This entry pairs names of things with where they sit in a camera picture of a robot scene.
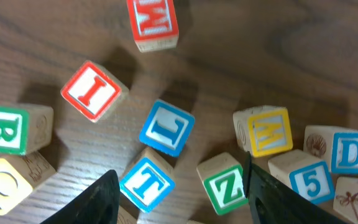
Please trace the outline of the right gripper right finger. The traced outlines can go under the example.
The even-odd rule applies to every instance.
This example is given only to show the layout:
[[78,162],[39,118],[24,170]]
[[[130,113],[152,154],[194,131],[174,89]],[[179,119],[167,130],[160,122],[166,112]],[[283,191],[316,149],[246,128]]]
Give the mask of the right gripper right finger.
[[242,183],[254,223],[345,224],[252,163],[245,153]]

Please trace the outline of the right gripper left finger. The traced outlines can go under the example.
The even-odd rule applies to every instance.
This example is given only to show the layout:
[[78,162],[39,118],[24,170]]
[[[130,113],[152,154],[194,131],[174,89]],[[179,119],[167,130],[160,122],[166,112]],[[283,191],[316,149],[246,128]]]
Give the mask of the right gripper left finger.
[[119,199],[117,173],[109,170],[42,224],[116,224]]

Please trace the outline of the blue L block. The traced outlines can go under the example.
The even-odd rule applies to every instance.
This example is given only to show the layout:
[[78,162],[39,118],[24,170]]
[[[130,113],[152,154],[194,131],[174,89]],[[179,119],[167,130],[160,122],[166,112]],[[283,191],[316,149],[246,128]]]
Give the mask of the blue L block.
[[140,142],[178,157],[194,127],[195,117],[181,108],[157,99],[139,134]]

